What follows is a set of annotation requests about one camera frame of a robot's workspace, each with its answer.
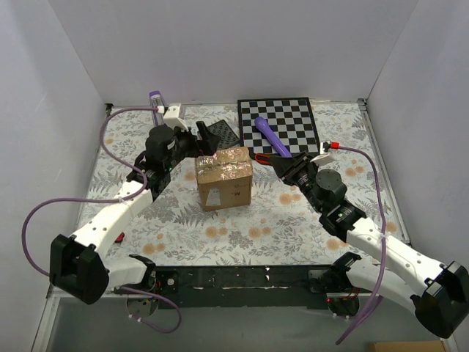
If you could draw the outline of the brown cardboard express box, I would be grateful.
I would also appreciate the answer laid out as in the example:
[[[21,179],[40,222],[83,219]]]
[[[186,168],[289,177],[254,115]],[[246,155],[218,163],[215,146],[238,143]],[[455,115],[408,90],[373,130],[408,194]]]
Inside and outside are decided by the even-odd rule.
[[[251,204],[253,167],[247,147],[219,150],[195,160],[202,209],[222,210]]]

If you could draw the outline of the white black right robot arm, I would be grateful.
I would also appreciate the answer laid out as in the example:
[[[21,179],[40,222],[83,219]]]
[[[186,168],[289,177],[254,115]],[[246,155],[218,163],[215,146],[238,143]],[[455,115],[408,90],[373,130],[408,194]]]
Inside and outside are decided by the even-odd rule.
[[[434,335],[449,338],[468,316],[468,270],[457,261],[445,264],[427,257],[378,230],[347,200],[341,175],[319,169],[316,161],[302,153],[292,158],[272,155],[269,163],[283,183],[299,188],[327,233],[380,263],[376,268],[345,255],[331,268],[333,286],[344,292],[354,286],[370,290],[409,309]]]

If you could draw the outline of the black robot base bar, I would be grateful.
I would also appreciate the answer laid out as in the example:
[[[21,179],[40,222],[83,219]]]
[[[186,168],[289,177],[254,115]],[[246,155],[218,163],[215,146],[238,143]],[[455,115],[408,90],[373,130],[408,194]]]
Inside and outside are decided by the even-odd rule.
[[[148,284],[128,286],[161,295],[180,308],[326,309],[329,295],[353,301],[360,292],[344,274],[358,255],[346,257],[339,265],[156,266]]]

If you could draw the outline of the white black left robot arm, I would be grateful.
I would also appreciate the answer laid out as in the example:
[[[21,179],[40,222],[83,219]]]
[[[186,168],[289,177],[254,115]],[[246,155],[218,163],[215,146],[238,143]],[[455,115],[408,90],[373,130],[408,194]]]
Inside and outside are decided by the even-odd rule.
[[[149,207],[171,181],[171,171],[185,158],[214,155],[220,136],[198,122],[199,135],[179,127],[159,125],[150,130],[144,151],[113,203],[72,235],[58,235],[51,244],[49,279],[53,286],[85,304],[95,303],[107,290],[130,286],[148,293],[157,284],[156,265],[131,254],[116,263],[103,262],[108,250],[132,220]]]

